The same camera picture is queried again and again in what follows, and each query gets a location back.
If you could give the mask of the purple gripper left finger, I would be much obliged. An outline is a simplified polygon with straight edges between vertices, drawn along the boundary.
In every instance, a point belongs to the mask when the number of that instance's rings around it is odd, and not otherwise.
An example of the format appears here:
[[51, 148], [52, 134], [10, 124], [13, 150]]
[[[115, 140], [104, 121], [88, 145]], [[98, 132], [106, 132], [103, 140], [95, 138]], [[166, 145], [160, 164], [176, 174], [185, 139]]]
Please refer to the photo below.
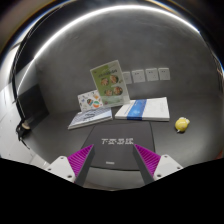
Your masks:
[[85, 183], [94, 155], [94, 145], [89, 145], [68, 157], [59, 156], [46, 168], [46, 171], [82, 186]]

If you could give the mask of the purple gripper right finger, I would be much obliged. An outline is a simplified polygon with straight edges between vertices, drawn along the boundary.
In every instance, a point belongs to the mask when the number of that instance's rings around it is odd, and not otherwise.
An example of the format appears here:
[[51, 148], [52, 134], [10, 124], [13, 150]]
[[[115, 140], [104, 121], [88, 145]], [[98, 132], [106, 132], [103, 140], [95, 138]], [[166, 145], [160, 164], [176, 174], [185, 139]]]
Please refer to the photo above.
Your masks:
[[133, 155], [145, 185], [182, 169], [169, 155], [160, 156], [137, 144], [133, 145]]

